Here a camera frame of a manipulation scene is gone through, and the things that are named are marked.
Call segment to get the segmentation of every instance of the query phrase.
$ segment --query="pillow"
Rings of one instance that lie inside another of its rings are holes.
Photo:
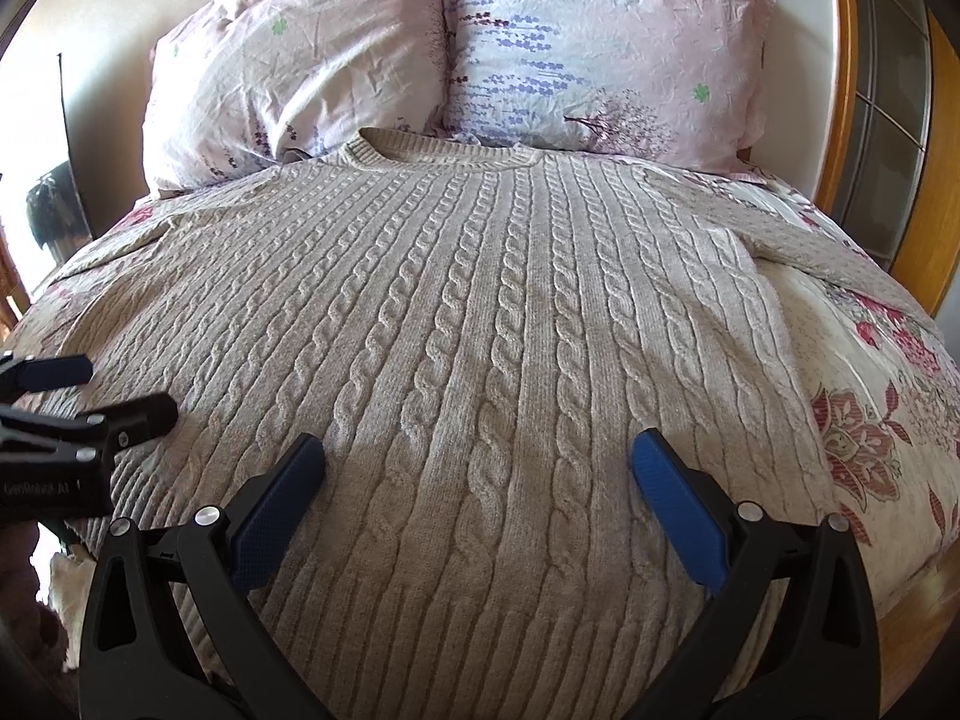
[[[445,127],[492,145],[742,166],[776,0],[446,0]]]
[[[360,127],[430,131],[445,70],[443,0],[214,0],[155,48],[147,183],[242,177]]]

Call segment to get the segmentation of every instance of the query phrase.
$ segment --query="beige sweater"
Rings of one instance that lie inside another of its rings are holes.
[[[757,216],[642,165],[364,131],[113,231],[65,285],[117,273],[42,349],[28,314],[17,346],[94,358],[48,408],[181,404],[114,475],[142,527],[323,438],[328,480],[253,603],[338,717],[618,717],[704,598],[632,480],[638,431],[774,517],[833,508],[776,294],[731,226],[786,235],[810,271],[841,247],[751,238]]]

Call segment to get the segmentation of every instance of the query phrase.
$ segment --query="floral bedspread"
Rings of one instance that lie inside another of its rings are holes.
[[[869,259],[832,220],[774,176],[759,172],[751,183],[644,165],[809,227]],[[175,202],[142,201],[118,227],[137,242],[146,226],[141,224],[166,215],[166,204]],[[45,314],[34,327],[55,337],[56,329],[73,322],[80,306],[89,303],[72,296],[97,293],[128,269],[131,259],[152,256],[151,248],[141,245],[131,244],[133,253],[121,260],[52,284],[32,308]],[[905,314],[789,266],[758,266],[781,298],[812,418],[823,436],[837,511],[853,524],[883,613],[960,531],[960,371],[940,340]],[[52,352],[43,338],[32,343]]]

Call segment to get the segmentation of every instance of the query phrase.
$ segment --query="white wall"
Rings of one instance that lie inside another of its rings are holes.
[[[954,360],[960,361],[960,278],[954,274],[944,302],[937,312],[937,326],[944,334],[944,345]]]
[[[780,0],[764,54],[767,128],[752,160],[813,197],[837,79],[837,0]]]
[[[157,38],[210,0],[38,0],[0,60],[0,90],[64,55],[64,101],[71,156],[95,232],[147,194],[141,124]],[[42,148],[30,122],[4,122],[23,148]]]

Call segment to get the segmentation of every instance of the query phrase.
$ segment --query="wooden frame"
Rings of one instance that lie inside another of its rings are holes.
[[[853,129],[853,108],[856,105],[856,70],[859,57],[859,28],[856,0],[837,0],[837,79],[833,92],[832,120],[827,135],[827,155],[813,201],[825,214],[833,209],[840,181],[843,178],[850,133]]]
[[[960,260],[960,58],[929,14],[933,101],[926,160],[891,273],[936,314]]]

